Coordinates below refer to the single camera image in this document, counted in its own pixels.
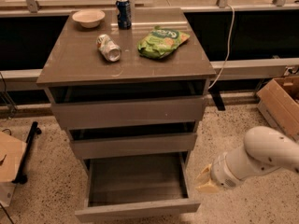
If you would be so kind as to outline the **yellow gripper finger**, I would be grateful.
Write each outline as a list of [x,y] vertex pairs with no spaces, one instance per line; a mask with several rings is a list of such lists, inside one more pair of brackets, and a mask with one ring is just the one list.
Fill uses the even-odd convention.
[[196,187],[196,189],[199,192],[204,192],[204,193],[216,193],[219,191],[219,187],[214,184],[214,183],[205,183],[205,184],[200,184]]
[[199,185],[204,185],[205,183],[208,183],[211,180],[211,165],[208,164],[196,177],[196,182]]

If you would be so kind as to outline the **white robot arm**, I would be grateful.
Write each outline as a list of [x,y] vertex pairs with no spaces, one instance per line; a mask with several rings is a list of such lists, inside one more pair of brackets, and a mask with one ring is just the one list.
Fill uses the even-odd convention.
[[220,154],[196,178],[199,192],[215,193],[241,186],[248,178],[278,169],[299,174],[299,145],[269,127],[248,130],[243,144]]

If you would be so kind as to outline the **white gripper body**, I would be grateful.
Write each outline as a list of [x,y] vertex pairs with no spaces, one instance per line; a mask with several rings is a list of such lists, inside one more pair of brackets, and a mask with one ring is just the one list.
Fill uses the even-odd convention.
[[220,154],[211,165],[211,179],[222,189],[234,189],[243,184],[229,169],[226,161],[227,153]]

